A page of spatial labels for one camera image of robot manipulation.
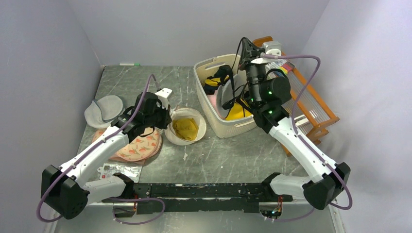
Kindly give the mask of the black bra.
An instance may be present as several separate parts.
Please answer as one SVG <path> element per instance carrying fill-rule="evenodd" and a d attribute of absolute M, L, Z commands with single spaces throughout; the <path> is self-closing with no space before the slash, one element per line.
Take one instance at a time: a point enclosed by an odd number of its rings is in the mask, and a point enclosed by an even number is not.
<path fill-rule="evenodd" d="M 233 71 L 233 78 L 230 79 L 225 85 L 220 86 L 217 89 L 217 106 L 220 114 L 227 117 L 229 111 L 234 106 L 235 102 L 241 104 L 243 107 L 250 111 L 248 104 L 243 99 L 243 94 L 246 88 L 246 84 L 241 80 L 237 71 L 234 71 L 236 65 L 236 59 L 238 57 L 241 48 L 241 43 L 238 43 L 235 53 L 234 61 L 229 65 Z"/>

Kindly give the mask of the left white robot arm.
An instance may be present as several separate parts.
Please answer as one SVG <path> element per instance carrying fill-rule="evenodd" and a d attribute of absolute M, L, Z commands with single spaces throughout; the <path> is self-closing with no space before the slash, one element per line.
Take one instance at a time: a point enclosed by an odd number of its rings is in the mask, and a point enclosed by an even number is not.
<path fill-rule="evenodd" d="M 111 123 L 98 140 L 59 167 L 50 165 L 42 172 L 41 200 L 37 206 L 37 217 L 46 203 L 65 219 L 78 216 L 91 203 L 119 198 L 123 202 L 134 198 L 134 181 L 122 173 L 90 182 L 97 168 L 117 151 L 145 137 L 146 129 L 166 129 L 171 122 L 169 98 L 172 91 L 159 89 L 156 93 L 142 92 L 134 106 L 125 110 Z"/>

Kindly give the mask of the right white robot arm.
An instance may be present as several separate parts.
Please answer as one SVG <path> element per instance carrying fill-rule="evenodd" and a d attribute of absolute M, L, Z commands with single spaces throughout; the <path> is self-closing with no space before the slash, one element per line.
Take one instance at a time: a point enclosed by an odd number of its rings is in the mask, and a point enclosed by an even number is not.
<path fill-rule="evenodd" d="M 294 115 L 289 115 L 283 104 L 291 100 L 291 85 L 287 76 L 267 79 L 266 65 L 273 60 L 306 58 L 306 55 L 278 56 L 268 48 L 258 47 L 248 38 L 239 42 L 241 49 L 238 69 L 245 71 L 249 96 L 247 104 L 258 127 L 280 142 L 301 164 L 306 177 L 277 174 L 262 188 L 262 195 L 273 201 L 280 195 L 304 198 L 313 208 L 325 209 L 343 191 L 349 204 L 353 200 L 347 180 L 350 167 L 336 163 L 311 142 L 296 126 Z"/>

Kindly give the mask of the white mesh laundry bag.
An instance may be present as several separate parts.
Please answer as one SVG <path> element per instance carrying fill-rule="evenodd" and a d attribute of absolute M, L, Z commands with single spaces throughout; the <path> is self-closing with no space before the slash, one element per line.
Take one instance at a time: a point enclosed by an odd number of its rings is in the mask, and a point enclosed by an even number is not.
<path fill-rule="evenodd" d="M 206 121 L 195 109 L 175 108 L 171 110 L 172 122 L 164 131 L 173 144 L 186 146 L 201 140 L 206 133 Z"/>

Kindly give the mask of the mustard yellow bra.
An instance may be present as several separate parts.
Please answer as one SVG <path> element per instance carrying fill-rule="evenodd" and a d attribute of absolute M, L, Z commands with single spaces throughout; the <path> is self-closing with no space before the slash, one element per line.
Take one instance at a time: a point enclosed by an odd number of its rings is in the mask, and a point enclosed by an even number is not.
<path fill-rule="evenodd" d="M 187 141 L 194 141 L 199 130 L 194 118 L 175 119 L 172 121 L 172 128 L 179 138 Z"/>

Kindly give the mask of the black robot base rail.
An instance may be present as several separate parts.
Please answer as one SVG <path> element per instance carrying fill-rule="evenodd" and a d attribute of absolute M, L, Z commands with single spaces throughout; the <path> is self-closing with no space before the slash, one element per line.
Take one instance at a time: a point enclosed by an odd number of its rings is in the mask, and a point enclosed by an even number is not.
<path fill-rule="evenodd" d="M 291 202 L 290 195 L 277 195 L 267 183 L 136 183 L 133 195 L 137 214 L 198 211 L 243 211 L 259 213 L 264 202 Z"/>

